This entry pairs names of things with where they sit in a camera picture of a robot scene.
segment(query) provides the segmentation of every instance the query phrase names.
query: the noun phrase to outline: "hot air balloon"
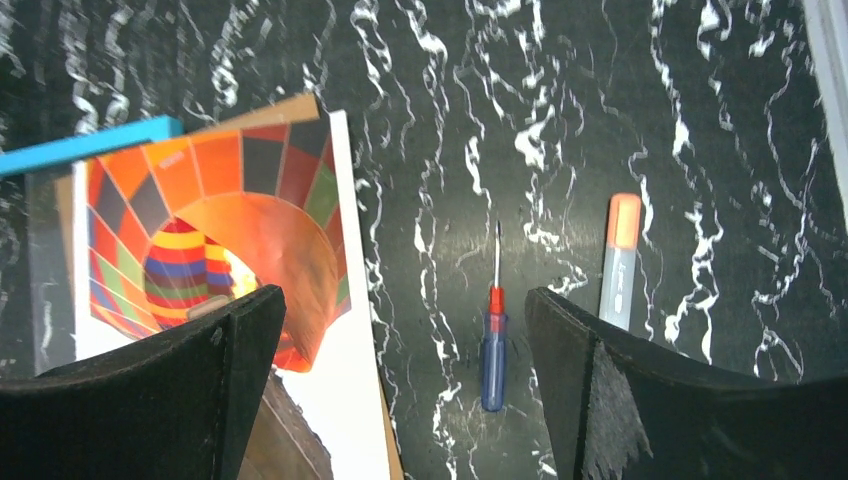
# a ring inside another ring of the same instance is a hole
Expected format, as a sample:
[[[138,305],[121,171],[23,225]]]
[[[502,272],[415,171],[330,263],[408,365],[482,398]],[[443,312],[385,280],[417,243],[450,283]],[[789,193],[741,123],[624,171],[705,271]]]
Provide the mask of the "hot air balloon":
[[[91,312],[138,339],[218,295],[280,285],[275,365],[308,371],[349,309],[326,119],[201,133],[87,161]]]

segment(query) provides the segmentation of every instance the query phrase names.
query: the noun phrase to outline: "marker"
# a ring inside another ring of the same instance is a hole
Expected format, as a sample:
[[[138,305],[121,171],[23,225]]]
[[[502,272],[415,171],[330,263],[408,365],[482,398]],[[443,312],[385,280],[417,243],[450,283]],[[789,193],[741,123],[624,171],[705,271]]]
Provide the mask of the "marker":
[[[642,201],[638,195],[613,195],[607,222],[607,249],[598,316],[623,330],[630,329],[630,302],[633,299],[641,215]]]

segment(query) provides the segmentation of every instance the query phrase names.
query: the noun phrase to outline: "metal tip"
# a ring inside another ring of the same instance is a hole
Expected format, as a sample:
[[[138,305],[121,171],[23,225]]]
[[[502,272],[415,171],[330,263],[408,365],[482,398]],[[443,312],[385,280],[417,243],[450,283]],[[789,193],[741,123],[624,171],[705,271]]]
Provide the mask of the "metal tip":
[[[501,221],[495,222],[495,287],[501,286]]]

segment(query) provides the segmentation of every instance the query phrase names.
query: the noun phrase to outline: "table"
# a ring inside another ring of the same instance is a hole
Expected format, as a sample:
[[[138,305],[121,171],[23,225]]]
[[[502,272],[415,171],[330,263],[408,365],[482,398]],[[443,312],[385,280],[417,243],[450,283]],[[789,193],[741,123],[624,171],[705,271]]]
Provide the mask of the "table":
[[[550,477],[523,297],[596,311],[613,193],[646,204],[635,335],[778,381],[848,366],[848,236],[802,11],[725,3],[6,2],[0,147],[158,114],[194,130],[301,91],[345,109],[406,471]],[[489,414],[496,219],[511,323]]]

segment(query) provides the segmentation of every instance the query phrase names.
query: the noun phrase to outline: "orange marker cap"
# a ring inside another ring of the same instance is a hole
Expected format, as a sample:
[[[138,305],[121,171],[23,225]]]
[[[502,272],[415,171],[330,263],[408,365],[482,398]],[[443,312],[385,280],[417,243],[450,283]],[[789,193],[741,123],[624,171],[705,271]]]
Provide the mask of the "orange marker cap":
[[[607,245],[633,250],[639,241],[642,200],[632,193],[616,193],[610,201]]]

